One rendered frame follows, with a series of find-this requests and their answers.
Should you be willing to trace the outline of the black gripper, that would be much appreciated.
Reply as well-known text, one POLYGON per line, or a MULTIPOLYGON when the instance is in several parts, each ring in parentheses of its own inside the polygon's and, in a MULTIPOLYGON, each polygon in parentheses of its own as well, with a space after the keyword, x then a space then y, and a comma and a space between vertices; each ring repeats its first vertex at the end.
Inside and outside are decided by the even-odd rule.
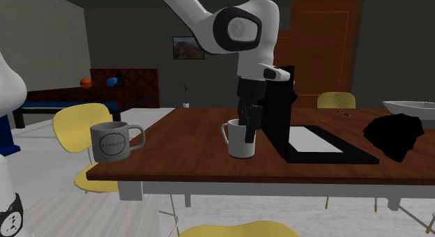
POLYGON ((257 102, 264 99, 266 87, 267 81, 243 78, 238 80, 238 124, 246 126, 246 143, 252 144, 256 131, 261 128, 263 107, 258 106, 257 102))

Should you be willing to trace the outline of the plain white mug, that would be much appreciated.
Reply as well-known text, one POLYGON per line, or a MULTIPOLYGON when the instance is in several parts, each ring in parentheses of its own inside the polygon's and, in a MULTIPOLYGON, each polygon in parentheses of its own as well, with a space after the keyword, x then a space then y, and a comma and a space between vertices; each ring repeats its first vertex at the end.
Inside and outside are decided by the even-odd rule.
POLYGON ((239 125, 238 119, 223 123, 220 127, 224 142, 228 146, 228 153, 233 158, 248 159, 254 156, 255 142, 245 141, 246 126, 239 125))

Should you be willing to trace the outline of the black open laptop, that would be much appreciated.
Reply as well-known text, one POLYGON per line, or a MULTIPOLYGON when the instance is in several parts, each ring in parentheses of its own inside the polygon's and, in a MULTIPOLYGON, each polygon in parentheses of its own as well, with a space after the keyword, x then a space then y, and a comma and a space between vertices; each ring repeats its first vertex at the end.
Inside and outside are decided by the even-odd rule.
POLYGON ((287 82, 267 83, 261 129, 288 163, 377 165, 379 159, 316 125, 292 125, 294 66, 287 82))

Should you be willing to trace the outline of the small plant in white pot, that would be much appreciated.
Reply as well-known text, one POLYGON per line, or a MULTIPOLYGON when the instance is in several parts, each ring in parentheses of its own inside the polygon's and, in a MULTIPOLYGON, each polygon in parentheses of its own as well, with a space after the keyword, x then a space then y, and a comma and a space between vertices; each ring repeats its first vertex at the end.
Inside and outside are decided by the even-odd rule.
POLYGON ((188 90, 191 87, 191 85, 187 85, 186 83, 182 83, 183 85, 183 90, 184 90, 184 102, 183 102, 183 106, 184 108, 188 108, 190 106, 190 103, 188 102, 188 90))

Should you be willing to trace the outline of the brown wooden table, white legs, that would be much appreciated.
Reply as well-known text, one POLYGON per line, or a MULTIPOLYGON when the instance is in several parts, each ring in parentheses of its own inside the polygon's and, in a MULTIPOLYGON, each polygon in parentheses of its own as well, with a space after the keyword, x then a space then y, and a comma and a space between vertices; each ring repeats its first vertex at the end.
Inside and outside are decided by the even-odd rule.
POLYGON ((317 125, 380 163, 290 164, 263 132, 257 133, 253 158, 230 157, 220 127, 236 117, 233 108, 177 108, 146 130, 143 147, 124 160, 96 165, 87 178, 116 181, 122 200, 144 194, 380 197, 394 208, 403 198, 435 199, 435 130, 426 130, 398 163, 363 137, 363 128, 384 115, 384 109, 294 109, 294 125, 317 125))

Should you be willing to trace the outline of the yellow pencil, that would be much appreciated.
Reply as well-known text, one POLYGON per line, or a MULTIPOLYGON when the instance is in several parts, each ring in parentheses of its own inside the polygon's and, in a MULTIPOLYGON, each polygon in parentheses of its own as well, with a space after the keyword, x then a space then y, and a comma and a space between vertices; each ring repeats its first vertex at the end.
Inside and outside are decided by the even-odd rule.
POLYGON ((331 123, 331 122, 328 122, 328 121, 326 121, 326 120, 320 119, 320 121, 322 121, 322 122, 324 122, 324 123, 326 123, 326 124, 328 124, 328 125, 331 125, 331 126, 333 126, 334 128, 341 129, 338 125, 335 125, 335 124, 333 124, 333 123, 331 123))

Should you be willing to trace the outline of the yellow chair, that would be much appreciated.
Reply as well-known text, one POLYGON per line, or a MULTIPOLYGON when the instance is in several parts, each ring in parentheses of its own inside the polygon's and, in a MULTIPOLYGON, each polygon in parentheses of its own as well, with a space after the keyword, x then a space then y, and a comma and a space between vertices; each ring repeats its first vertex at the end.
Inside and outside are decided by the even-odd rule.
POLYGON ((69 153, 87 151, 90 165, 83 169, 74 179, 79 189, 89 192, 118 192, 116 181, 90 181, 87 171, 98 163, 93 156, 91 145, 92 125, 112 121, 108 108, 100 103, 89 103, 67 107, 57 112, 52 119, 54 134, 63 149, 69 153))
POLYGON ((201 225, 192 227, 179 237, 300 237, 285 224, 255 221, 235 226, 201 225))
POLYGON ((355 109, 356 98, 347 92, 325 92, 316 102, 318 109, 355 109))

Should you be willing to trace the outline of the orange-brown door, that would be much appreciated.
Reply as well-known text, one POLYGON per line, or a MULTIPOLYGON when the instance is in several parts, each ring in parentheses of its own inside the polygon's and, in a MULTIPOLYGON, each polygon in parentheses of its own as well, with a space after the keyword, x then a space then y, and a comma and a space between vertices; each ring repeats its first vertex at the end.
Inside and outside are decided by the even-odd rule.
POLYGON ((294 66, 293 104, 315 108, 325 92, 347 92, 359 0, 293 0, 274 64, 294 66))

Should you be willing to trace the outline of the dark red bed, blue mattress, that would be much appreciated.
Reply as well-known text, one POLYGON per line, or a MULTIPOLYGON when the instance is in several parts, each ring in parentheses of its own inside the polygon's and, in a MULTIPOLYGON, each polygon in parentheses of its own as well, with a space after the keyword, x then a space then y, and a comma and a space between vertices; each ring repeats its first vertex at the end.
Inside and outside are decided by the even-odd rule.
POLYGON ((24 114, 55 114, 65 107, 98 102, 114 121, 132 108, 159 108, 156 68, 92 68, 92 86, 30 91, 24 104, 13 112, 16 128, 24 128, 24 114))

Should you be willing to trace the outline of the grey mug with round print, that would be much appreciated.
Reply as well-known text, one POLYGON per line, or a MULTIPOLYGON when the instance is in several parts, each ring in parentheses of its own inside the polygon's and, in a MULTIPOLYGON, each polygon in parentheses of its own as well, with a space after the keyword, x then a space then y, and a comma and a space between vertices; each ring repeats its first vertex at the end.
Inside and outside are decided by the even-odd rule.
POLYGON ((137 150, 145 144, 145 132, 140 125, 129 125, 122 121, 112 121, 92 125, 91 145, 96 162, 108 163, 126 159, 131 151, 137 150), (130 145, 129 131, 138 129, 141 141, 136 146, 130 145))

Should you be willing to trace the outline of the black crumpled cloth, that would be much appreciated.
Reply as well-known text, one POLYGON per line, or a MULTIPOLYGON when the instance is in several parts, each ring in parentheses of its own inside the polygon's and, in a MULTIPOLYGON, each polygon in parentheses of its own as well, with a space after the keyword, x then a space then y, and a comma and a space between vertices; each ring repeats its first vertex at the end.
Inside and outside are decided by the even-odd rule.
POLYGON ((421 120, 406 114, 375 118, 362 132, 369 142, 396 162, 402 162, 416 139, 425 133, 421 120))

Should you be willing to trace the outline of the white bowl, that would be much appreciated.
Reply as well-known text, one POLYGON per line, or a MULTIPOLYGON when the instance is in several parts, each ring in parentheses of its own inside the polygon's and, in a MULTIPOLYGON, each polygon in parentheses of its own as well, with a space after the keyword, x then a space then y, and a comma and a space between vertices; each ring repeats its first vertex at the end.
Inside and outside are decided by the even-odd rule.
POLYGON ((417 116, 420 120, 435 120, 435 102, 423 101, 383 101, 392 114, 417 116))

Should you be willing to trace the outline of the blue block-shaped object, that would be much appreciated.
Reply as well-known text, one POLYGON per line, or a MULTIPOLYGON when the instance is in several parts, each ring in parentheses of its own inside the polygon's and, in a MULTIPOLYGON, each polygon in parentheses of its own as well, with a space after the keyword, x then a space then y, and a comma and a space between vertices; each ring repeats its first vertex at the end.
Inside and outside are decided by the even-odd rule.
POLYGON ((0 117, 0 154, 8 156, 18 151, 21 151, 21 148, 14 144, 8 116, 4 115, 0 117))

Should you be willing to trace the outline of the framed landscape wall picture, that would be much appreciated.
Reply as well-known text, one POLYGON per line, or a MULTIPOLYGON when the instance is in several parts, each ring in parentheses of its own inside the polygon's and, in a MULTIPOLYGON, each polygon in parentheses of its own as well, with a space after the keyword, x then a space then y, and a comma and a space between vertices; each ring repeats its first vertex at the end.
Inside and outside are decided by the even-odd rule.
POLYGON ((204 59, 205 54, 193 36, 174 36, 173 59, 204 59))

